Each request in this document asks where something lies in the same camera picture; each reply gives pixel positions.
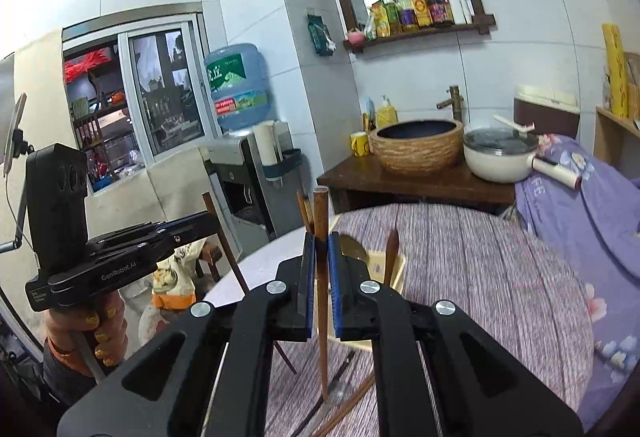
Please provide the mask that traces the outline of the left hand yellow nails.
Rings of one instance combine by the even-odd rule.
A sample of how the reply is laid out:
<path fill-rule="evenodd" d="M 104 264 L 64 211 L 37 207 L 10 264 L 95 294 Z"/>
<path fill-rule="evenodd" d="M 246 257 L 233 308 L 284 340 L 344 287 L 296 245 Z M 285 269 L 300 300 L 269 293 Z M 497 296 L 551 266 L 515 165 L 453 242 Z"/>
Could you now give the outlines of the left hand yellow nails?
<path fill-rule="evenodd" d="M 104 367 L 119 365 L 128 346 L 125 304 L 118 292 L 101 295 L 92 307 L 51 308 L 44 314 L 47 346 L 52 356 L 67 368 L 90 376 L 76 339 L 92 350 Z"/>

